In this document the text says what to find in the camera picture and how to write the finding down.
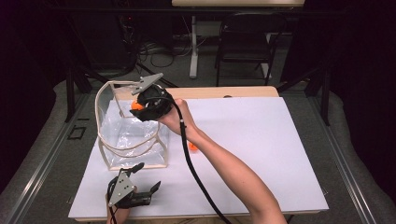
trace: gray carpet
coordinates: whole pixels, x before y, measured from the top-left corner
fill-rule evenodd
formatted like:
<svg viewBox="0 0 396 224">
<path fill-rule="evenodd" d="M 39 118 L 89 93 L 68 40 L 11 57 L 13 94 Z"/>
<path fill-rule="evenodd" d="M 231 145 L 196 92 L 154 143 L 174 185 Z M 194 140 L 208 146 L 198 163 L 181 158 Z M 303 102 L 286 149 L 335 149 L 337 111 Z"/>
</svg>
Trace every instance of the gray carpet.
<svg viewBox="0 0 396 224">
<path fill-rule="evenodd" d="M 287 55 L 288 39 L 284 39 L 283 48 L 276 55 L 276 64 L 273 69 L 273 78 L 270 85 L 279 85 L 279 77 L 282 71 L 284 59 Z M 215 85 L 214 55 L 216 48 L 207 44 L 200 47 L 198 78 L 189 78 L 190 57 L 176 57 L 174 62 L 165 68 L 159 68 L 150 64 L 149 57 L 142 63 L 154 72 L 163 72 L 164 77 L 177 84 L 179 87 L 203 87 Z M 169 57 L 155 55 L 152 59 L 154 64 L 167 64 Z M 131 74 L 117 77 L 122 80 L 137 80 L 139 69 Z M 96 90 L 101 86 L 96 80 L 91 80 Z M 224 79 L 222 85 L 241 85 L 241 81 Z M 0 219 L 3 222 L 12 216 L 14 206 L 18 205 L 20 195 L 27 186 L 35 168 L 47 155 L 52 143 L 56 140 L 57 133 L 63 127 L 65 118 L 65 88 L 61 83 L 57 88 L 57 103 L 49 118 L 42 134 L 37 138 L 29 155 L 26 157 L 17 175 L 8 184 L 6 190 L 0 196 Z M 260 81 L 249 81 L 242 85 L 261 85 Z M 290 89 L 282 96 L 285 98 L 297 131 L 302 139 L 306 153 L 312 163 L 319 184 L 327 192 L 325 197 L 330 210 L 316 215 L 300 215 L 293 218 L 291 223 L 362 223 L 357 209 L 351 200 L 348 189 L 339 169 L 333 160 L 331 144 L 320 125 L 321 120 L 316 116 L 318 111 L 312 106 L 311 99 L 300 94 L 300 87 Z M 88 96 L 86 104 L 78 113 L 73 122 L 76 128 L 85 127 L 85 133 L 81 139 L 64 140 L 59 154 L 55 158 L 50 171 L 31 204 L 27 205 L 26 213 L 21 215 L 21 223 L 76 223 L 67 217 L 71 207 L 68 203 L 78 190 L 79 182 L 84 174 L 84 169 L 90 156 L 93 142 L 96 138 L 95 118 L 93 114 L 93 102 L 95 91 Z M 342 110 L 342 102 L 335 95 L 331 96 L 330 103 L 331 129 L 337 142 L 342 146 L 346 160 L 353 171 L 353 175 L 359 181 L 361 190 L 367 203 L 370 205 L 375 216 L 376 223 L 392 223 L 396 220 L 394 204 L 375 184 L 364 164 L 361 163 L 349 141 L 347 124 Z M 78 135 L 75 131 L 71 137 Z"/>
</svg>

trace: orange gripper tip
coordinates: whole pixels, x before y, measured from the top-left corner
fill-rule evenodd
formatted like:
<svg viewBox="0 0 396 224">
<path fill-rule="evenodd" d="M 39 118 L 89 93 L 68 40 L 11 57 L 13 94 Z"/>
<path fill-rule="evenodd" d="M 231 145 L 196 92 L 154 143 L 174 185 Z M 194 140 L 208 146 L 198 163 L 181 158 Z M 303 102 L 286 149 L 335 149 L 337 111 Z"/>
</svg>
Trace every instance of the orange gripper tip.
<svg viewBox="0 0 396 224">
<path fill-rule="evenodd" d="M 195 151 L 198 150 L 198 147 L 196 147 L 193 143 L 189 142 L 189 149 Z"/>
<path fill-rule="evenodd" d="M 131 109 L 132 110 L 142 110 L 142 109 L 144 109 L 145 107 L 143 107 L 141 104 L 139 104 L 137 101 L 132 101 L 132 104 L 131 104 Z"/>
</svg>

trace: chair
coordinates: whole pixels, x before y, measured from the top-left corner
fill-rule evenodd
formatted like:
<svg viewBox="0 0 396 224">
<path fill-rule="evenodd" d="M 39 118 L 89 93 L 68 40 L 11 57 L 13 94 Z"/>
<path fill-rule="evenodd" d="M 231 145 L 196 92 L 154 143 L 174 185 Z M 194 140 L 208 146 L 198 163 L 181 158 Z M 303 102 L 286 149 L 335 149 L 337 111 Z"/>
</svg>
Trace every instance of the chair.
<svg viewBox="0 0 396 224">
<path fill-rule="evenodd" d="M 219 30 L 219 48 L 216 56 L 216 86 L 219 85 L 220 63 L 268 63 L 267 76 L 262 74 L 268 85 L 269 74 L 276 51 L 276 41 L 286 28 L 286 19 L 272 13 L 234 13 L 227 16 Z M 267 35 L 275 35 L 267 40 Z"/>
</svg>

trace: forearm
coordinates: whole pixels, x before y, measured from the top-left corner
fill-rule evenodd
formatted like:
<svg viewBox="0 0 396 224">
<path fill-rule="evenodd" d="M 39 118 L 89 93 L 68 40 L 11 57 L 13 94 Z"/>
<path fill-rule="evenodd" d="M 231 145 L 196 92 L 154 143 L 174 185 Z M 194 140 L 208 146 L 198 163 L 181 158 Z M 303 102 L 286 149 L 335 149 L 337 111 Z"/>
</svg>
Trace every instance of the forearm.
<svg viewBox="0 0 396 224">
<path fill-rule="evenodd" d="M 254 223 L 262 223 L 263 218 L 272 223 L 284 223 L 276 198 L 244 162 L 199 129 L 188 138 L 205 154 L 229 189 L 247 207 Z"/>
</svg>

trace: human arm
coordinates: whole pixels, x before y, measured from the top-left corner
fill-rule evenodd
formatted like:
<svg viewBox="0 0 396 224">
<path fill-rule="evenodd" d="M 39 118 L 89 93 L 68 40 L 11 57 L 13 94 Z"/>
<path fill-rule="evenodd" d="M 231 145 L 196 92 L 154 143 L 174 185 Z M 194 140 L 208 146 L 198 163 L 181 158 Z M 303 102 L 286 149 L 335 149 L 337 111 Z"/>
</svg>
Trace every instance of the human arm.
<svg viewBox="0 0 396 224">
<path fill-rule="evenodd" d="M 228 188 L 246 206 L 253 223 L 286 223 L 276 198 L 262 180 L 233 153 L 197 127 L 186 101 L 177 99 L 175 102 L 183 116 L 187 140 L 208 158 Z M 175 107 L 158 121 L 180 134 L 180 118 Z"/>
</svg>

